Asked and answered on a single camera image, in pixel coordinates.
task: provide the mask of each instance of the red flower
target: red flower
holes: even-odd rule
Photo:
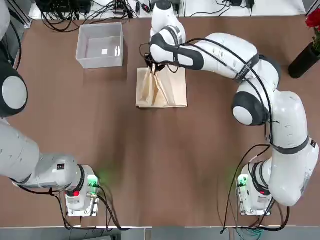
[[[314,10],[306,19],[306,25],[309,28],[320,26],[320,8]]]

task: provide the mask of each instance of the white plastic bin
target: white plastic bin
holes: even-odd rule
[[[84,69],[121,67],[123,54],[121,22],[80,26],[75,58]]]

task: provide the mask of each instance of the table surface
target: table surface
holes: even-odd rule
[[[229,33],[277,60],[282,66],[279,89],[301,97],[310,136],[320,141],[320,68],[301,79],[291,79],[286,70],[312,41],[305,17],[181,21],[187,39]],[[150,28],[150,19],[124,21],[123,67],[84,70],[75,58],[78,32],[52,32],[34,21],[23,38],[19,68],[28,86],[28,105],[8,120],[43,153],[71,154],[90,165],[110,187],[122,226],[220,226],[217,200],[223,217],[236,166],[251,146],[265,142],[264,129],[237,123],[231,104],[238,85],[211,72],[186,71],[187,108],[137,109],[137,68],[145,66],[139,46],[149,40]],[[320,226],[319,181],[317,166],[304,196],[291,209],[289,225]],[[63,226],[53,197],[23,192],[5,177],[0,189],[0,227]],[[235,209],[234,196],[232,203]],[[241,217],[238,224],[254,221]],[[104,226],[103,205],[98,217],[82,223]],[[265,224],[280,224],[277,208]],[[235,225],[230,214],[227,225]]]
[[[94,11],[99,11],[102,9],[100,5],[107,5],[112,0],[95,0],[91,8],[91,14]],[[135,0],[127,0],[133,10],[136,9]],[[149,0],[140,0],[141,3],[149,5]],[[179,15],[181,17],[190,17],[194,13],[199,13],[194,15],[194,17],[210,17],[218,16],[224,12],[227,7],[220,11],[223,6],[218,5],[222,4],[222,0],[181,0],[181,6]],[[304,15],[306,13],[303,0],[256,0],[255,5],[252,9],[252,16],[295,16],[295,15]],[[230,10],[225,12],[223,16],[234,16],[234,17],[247,17],[250,16],[251,11],[247,8],[241,7],[231,7]],[[35,3],[32,4],[29,17],[33,19],[41,19],[41,12]],[[101,16],[101,19],[107,19],[114,17],[112,11],[106,12]],[[146,13],[141,10],[138,14],[139,18],[151,18],[152,13]]]

